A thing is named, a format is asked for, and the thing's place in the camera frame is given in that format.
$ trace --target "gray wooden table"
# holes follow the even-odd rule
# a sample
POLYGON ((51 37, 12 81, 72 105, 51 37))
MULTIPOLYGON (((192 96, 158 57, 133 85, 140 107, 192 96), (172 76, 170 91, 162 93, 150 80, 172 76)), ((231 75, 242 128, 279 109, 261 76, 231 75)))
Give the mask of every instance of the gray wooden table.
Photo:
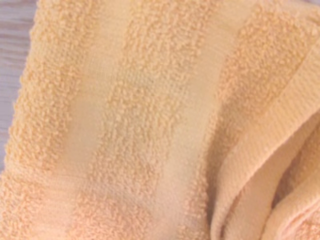
MULTIPOLYGON (((320 4, 320 0, 305 0, 320 4)), ((19 77, 29 49, 36 0, 0 0, 0 171, 18 96, 19 77)))

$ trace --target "orange towel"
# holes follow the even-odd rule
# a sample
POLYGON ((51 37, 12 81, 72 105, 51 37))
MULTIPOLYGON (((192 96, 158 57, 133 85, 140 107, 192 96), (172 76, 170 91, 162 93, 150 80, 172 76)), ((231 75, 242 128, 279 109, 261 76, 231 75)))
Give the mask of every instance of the orange towel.
POLYGON ((1 240, 319 240, 320 8, 39 0, 1 240))

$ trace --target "wood grain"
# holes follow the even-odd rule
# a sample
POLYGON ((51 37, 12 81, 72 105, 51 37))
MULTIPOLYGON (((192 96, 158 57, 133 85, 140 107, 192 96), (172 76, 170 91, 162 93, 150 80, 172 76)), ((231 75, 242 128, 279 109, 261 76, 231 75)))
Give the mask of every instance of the wood grain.
POLYGON ((0 0, 0 170, 28 54, 36 0, 0 0))

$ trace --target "terry cloth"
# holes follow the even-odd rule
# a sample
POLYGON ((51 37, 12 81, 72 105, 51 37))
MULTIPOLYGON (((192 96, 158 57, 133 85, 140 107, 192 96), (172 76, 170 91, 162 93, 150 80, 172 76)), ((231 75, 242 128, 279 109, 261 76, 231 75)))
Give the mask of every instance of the terry cloth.
POLYGON ((319 240, 320 9, 39 0, 1 240, 319 240))

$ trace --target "fabric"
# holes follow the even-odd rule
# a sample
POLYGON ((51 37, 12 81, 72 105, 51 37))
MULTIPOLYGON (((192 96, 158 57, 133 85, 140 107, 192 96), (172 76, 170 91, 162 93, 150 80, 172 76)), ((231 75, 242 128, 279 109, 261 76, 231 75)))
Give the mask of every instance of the fabric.
POLYGON ((319 240, 320 9, 39 0, 1 240, 319 240))

